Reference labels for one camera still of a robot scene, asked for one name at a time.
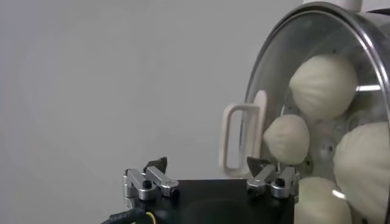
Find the transparent lid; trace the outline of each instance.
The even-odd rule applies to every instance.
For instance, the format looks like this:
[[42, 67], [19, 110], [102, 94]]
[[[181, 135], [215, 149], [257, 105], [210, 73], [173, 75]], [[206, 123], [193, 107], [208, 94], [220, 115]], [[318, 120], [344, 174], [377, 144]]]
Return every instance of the transparent lid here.
[[[367, 49], [342, 19], [324, 12], [293, 16], [272, 35], [246, 101], [259, 90], [268, 94], [261, 158], [300, 172], [295, 224], [384, 223], [389, 126]], [[308, 136], [287, 114], [304, 120]], [[242, 137], [248, 125], [244, 118]]]

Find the black platform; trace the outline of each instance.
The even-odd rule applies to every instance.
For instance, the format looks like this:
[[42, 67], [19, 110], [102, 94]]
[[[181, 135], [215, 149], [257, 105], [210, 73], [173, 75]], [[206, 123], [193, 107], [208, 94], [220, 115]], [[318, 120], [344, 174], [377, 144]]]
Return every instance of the black platform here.
[[[158, 196], [146, 209], [157, 224], [293, 224], [294, 199], [250, 197], [246, 180], [182, 180], [177, 201]], [[142, 219], [137, 224], [151, 223]]]

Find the handle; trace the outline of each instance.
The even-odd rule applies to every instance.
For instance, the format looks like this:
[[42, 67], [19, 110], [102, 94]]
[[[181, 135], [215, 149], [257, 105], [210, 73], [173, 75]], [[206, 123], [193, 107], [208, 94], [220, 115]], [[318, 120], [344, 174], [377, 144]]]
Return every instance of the handle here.
[[[260, 158], [261, 140], [267, 105], [267, 94], [259, 91], [253, 103], [239, 103], [229, 105], [222, 118], [221, 147], [219, 149], [219, 166], [230, 177], [245, 177], [249, 173], [246, 157]], [[246, 148], [240, 153], [239, 168], [231, 168], [227, 165], [227, 152], [229, 148], [230, 123], [232, 115], [236, 111], [249, 112], [250, 122]]]

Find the steamed bun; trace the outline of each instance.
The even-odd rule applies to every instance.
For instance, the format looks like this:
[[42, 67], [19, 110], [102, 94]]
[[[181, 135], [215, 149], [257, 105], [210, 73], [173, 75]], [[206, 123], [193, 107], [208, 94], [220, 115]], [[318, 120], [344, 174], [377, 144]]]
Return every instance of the steamed bun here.
[[278, 117], [264, 133], [271, 154], [281, 163], [301, 163], [309, 151], [309, 130], [306, 122], [293, 114]]
[[347, 202], [335, 197], [336, 184], [320, 177], [299, 181], [299, 202], [294, 208], [294, 224], [352, 224]]
[[358, 81], [352, 64], [339, 55], [317, 55], [290, 80], [295, 103], [312, 119], [331, 119], [345, 112]]
[[370, 224], [382, 224], [390, 186], [388, 123], [366, 124], [347, 133], [333, 160], [336, 182], [350, 204]]

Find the black screw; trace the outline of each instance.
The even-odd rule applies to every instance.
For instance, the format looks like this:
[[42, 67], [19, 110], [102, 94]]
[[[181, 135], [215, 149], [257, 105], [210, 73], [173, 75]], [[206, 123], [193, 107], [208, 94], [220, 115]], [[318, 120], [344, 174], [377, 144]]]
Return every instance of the black screw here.
[[285, 180], [282, 179], [282, 178], [276, 178], [275, 180], [275, 185], [277, 187], [285, 187], [286, 183], [285, 183]]
[[150, 189], [150, 188], [152, 188], [152, 186], [153, 186], [153, 184], [150, 180], [144, 180], [142, 182], [142, 188], [144, 188], [144, 189]]

